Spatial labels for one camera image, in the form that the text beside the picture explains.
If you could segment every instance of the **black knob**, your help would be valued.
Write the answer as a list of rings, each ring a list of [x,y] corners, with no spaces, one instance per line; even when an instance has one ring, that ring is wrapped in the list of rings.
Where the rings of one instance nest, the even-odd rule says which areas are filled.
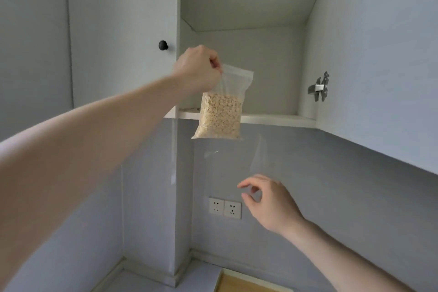
[[[158,47],[160,48],[161,51],[167,50],[169,48],[165,40],[160,41],[158,43]]]

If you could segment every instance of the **cabinet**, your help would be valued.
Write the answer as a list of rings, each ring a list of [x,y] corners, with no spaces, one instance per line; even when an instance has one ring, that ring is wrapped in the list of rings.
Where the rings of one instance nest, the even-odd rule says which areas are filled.
[[[319,128],[438,173],[436,0],[69,3],[75,106],[168,74],[205,44],[255,72],[242,122]],[[315,102],[308,87],[325,72],[328,96]],[[200,103],[167,116],[197,119]]]
[[[170,74],[179,0],[68,0],[74,106]],[[166,41],[167,50],[159,49]],[[175,117],[175,109],[168,113]]]

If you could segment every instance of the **wall outlet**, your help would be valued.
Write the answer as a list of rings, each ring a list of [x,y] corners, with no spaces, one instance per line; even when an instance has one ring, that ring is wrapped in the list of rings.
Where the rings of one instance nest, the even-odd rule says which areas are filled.
[[[209,212],[213,215],[223,216],[224,200],[209,197]]]
[[[225,201],[224,216],[240,219],[242,216],[242,203]]]

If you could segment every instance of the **oats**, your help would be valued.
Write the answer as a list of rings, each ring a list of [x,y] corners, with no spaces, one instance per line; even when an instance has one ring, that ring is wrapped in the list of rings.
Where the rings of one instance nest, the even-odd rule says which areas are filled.
[[[199,126],[193,138],[240,138],[243,100],[235,95],[204,93]]]

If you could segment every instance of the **hand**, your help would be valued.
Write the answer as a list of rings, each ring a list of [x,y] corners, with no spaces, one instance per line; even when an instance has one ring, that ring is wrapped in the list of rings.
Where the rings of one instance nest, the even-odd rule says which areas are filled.
[[[173,73],[185,77],[193,92],[206,92],[218,84],[222,66],[216,51],[199,45],[188,48],[178,58]]]
[[[262,191],[260,202],[256,202],[249,194],[243,193],[242,198],[251,214],[266,229],[285,236],[289,228],[305,223],[297,204],[279,181],[274,181],[264,175],[255,175],[237,185],[239,188],[251,187],[251,193]]]

